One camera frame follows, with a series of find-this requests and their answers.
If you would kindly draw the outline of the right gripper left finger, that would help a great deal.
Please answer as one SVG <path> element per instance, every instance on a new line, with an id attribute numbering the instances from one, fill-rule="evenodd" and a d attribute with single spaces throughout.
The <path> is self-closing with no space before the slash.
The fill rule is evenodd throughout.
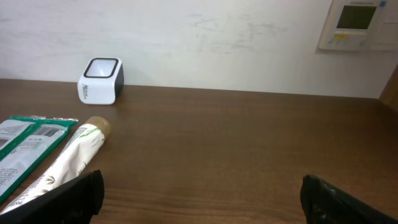
<path id="1" fill-rule="evenodd" d="M 1 224 L 89 223 L 103 200 L 103 176 L 94 170 L 2 214 Z"/>

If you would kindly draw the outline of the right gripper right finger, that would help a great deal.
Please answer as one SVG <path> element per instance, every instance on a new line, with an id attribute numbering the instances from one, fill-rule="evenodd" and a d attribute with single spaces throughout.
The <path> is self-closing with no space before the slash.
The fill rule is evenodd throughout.
<path id="1" fill-rule="evenodd" d="M 397 220 L 315 175 L 305 175 L 300 202 L 307 224 L 397 224 Z"/>

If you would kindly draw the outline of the white tube with gold cap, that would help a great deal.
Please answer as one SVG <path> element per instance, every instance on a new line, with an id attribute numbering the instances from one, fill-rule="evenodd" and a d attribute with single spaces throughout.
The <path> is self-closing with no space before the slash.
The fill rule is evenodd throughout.
<path id="1" fill-rule="evenodd" d="M 2 214 L 42 196 L 78 177 L 110 135 L 111 126 L 100 116 L 92 116 L 68 141 L 53 164 L 23 193 L 9 203 Z"/>

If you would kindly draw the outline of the green 3M package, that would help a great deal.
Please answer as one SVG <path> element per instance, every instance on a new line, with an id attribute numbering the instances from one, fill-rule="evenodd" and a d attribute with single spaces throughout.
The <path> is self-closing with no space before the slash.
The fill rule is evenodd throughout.
<path id="1" fill-rule="evenodd" d="M 11 116 L 1 122 L 1 203 L 65 139 L 74 118 Z"/>

